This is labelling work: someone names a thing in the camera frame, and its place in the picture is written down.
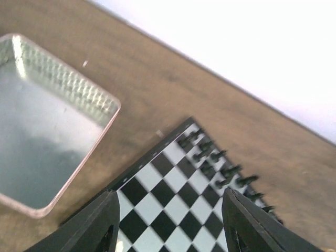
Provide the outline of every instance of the black and white chessboard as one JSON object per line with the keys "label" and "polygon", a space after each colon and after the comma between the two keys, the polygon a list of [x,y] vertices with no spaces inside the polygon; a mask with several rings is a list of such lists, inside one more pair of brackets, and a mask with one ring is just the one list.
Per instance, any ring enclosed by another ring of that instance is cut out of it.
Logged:
{"label": "black and white chessboard", "polygon": [[[111,188],[120,202],[118,239],[124,252],[221,252],[227,251],[222,219],[222,195],[227,186],[254,194],[250,185],[240,188],[236,179],[219,189],[221,169],[233,167],[226,157],[214,163],[209,156],[196,162],[198,145],[210,137],[202,133],[180,147],[178,141],[200,129],[187,119],[157,146],[127,169]],[[218,153],[214,144],[209,154]],[[200,166],[208,162],[215,173],[205,175]],[[258,199],[256,204],[265,207]]]}

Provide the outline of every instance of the white backdrop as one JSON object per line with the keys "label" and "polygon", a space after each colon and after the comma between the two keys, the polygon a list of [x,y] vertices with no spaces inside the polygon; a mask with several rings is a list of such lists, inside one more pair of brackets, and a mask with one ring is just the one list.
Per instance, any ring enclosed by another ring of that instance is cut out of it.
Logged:
{"label": "white backdrop", "polygon": [[91,0],[336,144],[336,2]]}

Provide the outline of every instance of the tabletop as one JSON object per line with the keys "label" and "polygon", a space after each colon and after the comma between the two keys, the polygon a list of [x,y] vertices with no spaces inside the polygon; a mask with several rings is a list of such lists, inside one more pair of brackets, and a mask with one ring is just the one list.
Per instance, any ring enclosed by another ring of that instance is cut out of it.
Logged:
{"label": "tabletop", "polygon": [[167,134],[189,116],[244,166],[243,175],[260,175],[254,187],[289,229],[335,247],[334,145],[84,0],[0,4],[0,36],[27,36],[122,103],[47,217],[30,219],[0,205],[0,251],[22,251],[52,233],[158,143],[158,130]]}

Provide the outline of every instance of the chessboard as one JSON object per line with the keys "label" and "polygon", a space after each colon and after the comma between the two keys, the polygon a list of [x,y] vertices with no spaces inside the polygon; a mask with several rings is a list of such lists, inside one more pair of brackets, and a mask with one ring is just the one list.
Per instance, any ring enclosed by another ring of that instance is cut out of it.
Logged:
{"label": "chessboard", "polygon": [[277,218],[250,185],[258,176],[243,178],[241,169],[188,118],[108,186],[119,197],[123,251],[228,251],[222,217],[228,186]]}

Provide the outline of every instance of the metal tray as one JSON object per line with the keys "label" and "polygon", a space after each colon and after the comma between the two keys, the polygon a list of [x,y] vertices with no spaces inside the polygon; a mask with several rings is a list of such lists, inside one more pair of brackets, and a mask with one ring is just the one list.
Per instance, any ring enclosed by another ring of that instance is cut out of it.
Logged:
{"label": "metal tray", "polygon": [[0,38],[0,202],[46,216],[120,102],[19,34]]}

